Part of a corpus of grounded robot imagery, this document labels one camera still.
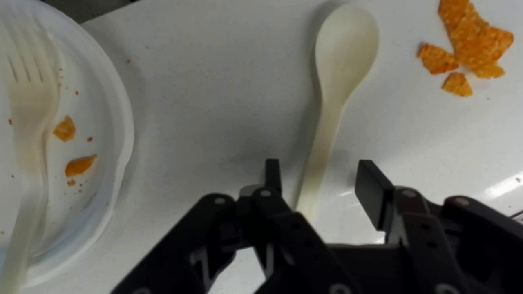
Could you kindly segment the white plastic fork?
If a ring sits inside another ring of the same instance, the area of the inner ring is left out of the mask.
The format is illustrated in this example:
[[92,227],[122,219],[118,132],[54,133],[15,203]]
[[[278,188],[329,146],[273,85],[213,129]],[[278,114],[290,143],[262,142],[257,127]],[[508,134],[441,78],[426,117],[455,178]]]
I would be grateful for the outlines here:
[[0,272],[0,294],[19,294],[47,202],[45,143],[60,102],[59,66],[60,52],[43,28],[0,17],[0,74],[9,99],[23,186]]

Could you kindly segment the white plastic spoon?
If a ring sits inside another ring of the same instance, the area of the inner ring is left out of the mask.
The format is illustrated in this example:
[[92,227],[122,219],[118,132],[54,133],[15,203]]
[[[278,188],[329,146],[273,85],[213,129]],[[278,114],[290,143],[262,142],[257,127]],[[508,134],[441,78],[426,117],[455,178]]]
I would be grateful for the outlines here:
[[296,204],[296,210],[310,223],[315,221],[322,182],[345,106],[371,71],[379,45],[376,18],[356,4],[338,6],[319,28],[314,48],[319,115]]

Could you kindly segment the white plastic plate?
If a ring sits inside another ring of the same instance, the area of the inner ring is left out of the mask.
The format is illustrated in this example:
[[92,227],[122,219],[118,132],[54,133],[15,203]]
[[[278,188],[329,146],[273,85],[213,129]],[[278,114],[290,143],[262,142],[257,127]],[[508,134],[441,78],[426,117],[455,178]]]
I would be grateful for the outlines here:
[[[39,0],[0,0],[0,17],[33,22],[60,52],[60,102],[45,142],[48,198],[21,288],[52,279],[76,262],[103,234],[133,150],[129,97],[112,61],[79,24]],[[52,131],[65,116],[76,126],[73,140]],[[23,191],[13,143],[11,109],[0,74],[0,272]],[[84,174],[67,178],[67,163],[96,154]]]

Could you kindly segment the large orange tortilla chip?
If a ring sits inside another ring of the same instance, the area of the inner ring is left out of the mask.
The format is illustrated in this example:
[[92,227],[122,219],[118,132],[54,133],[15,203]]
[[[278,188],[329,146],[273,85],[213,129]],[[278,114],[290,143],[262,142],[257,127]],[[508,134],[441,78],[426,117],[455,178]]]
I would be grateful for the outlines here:
[[482,19],[470,0],[440,0],[438,15],[459,62],[481,79],[505,75],[498,60],[514,42],[511,32]]

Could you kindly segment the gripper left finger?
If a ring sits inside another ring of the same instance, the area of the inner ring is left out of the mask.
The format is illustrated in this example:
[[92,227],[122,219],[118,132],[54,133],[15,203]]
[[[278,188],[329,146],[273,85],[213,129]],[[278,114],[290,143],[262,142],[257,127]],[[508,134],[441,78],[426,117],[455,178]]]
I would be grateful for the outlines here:
[[351,275],[282,198],[279,161],[264,172],[238,199],[203,196],[110,294],[209,294],[242,249],[265,275],[253,294],[352,294]]

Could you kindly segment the orange chip crumb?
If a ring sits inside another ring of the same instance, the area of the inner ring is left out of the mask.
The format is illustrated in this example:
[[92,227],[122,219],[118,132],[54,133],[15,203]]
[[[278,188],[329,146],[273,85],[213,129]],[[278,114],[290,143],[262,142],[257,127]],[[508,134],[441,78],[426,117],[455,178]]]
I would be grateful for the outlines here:
[[67,178],[73,178],[79,176],[88,171],[97,160],[97,155],[86,156],[83,158],[77,158],[67,163],[64,174]]
[[68,142],[74,139],[76,134],[76,126],[70,116],[65,116],[64,119],[56,125],[52,134],[62,142]]

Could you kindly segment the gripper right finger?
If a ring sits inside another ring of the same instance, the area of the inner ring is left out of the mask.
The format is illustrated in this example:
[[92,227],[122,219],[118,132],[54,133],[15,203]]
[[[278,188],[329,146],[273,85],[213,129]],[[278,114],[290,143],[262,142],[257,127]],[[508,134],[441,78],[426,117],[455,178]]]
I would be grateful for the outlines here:
[[468,196],[442,205],[360,160],[355,195],[385,243],[407,254],[414,294],[523,294],[523,225]]

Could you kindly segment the orange tortilla chip piece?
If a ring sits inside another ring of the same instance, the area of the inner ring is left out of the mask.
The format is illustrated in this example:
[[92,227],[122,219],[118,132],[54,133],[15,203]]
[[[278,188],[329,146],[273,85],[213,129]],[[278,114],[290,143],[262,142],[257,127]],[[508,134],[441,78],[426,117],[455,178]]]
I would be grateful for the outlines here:
[[473,95],[473,91],[465,75],[459,72],[450,73],[443,82],[441,89],[461,98],[467,98]]
[[431,75],[445,74],[459,68],[459,62],[454,55],[429,43],[421,45],[417,57]]

